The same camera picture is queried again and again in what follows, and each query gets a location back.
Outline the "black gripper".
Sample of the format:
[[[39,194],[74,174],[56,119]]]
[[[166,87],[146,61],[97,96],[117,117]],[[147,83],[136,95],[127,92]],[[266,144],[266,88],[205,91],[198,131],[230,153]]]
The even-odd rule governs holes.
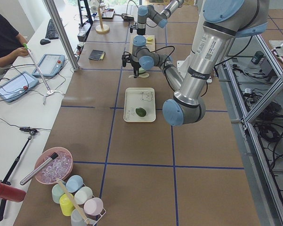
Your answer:
[[[139,76],[139,68],[141,67],[139,64],[138,59],[133,56],[131,53],[124,51],[121,57],[122,60],[122,66],[126,67],[127,63],[130,63],[131,66],[133,67],[134,71],[134,78],[137,78]]]
[[[145,35],[146,34],[146,24],[134,23],[129,25],[129,32],[133,33],[133,31],[137,31],[137,35]]]

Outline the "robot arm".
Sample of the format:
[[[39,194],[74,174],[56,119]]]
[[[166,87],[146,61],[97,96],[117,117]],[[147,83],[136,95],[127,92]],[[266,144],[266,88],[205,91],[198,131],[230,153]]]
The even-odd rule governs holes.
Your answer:
[[[161,69],[174,90],[173,97],[162,107],[165,120],[172,126],[198,122],[204,117],[206,108],[201,91],[217,61],[231,48],[232,39],[263,33],[269,11],[267,0],[206,0],[198,21],[203,31],[195,33],[199,37],[198,47],[186,59],[187,71],[181,75],[168,55],[154,53],[146,47],[145,31],[148,19],[163,28],[172,13],[182,6],[181,0],[171,1],[162,12],[152,5],[140,6],[137,22],[130,26],[131,31],[137,31],[132,52],[122,55],[122,64],[131,64],[135,77],[140,68]]]
[[[140,6],[137,11],[137,22],[129,26],[130,33],[137,31],[137,35],[146,34],[147,20],[152,20],[160,28],[165,28],[171,15],[177,8],[183,6],[183,0],[171,0],[162,12],[157,12],[153,5]]]

